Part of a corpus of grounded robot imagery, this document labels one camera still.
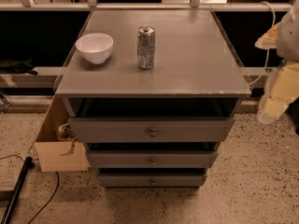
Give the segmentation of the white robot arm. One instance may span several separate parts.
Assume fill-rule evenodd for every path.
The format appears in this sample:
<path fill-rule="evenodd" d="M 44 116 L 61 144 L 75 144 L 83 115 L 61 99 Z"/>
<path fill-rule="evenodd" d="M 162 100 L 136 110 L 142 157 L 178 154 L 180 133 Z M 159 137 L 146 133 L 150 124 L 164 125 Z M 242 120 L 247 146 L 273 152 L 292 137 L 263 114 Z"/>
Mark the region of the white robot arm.
<path fill-rule="evenodd" d="M 255 42 L 255 47 L 276 49 L 284 61 L 283 66 L 267 78 L 259 103 L 257 119 L 269 124 L 278 120 L 299 98 L 299 2 Z"/>

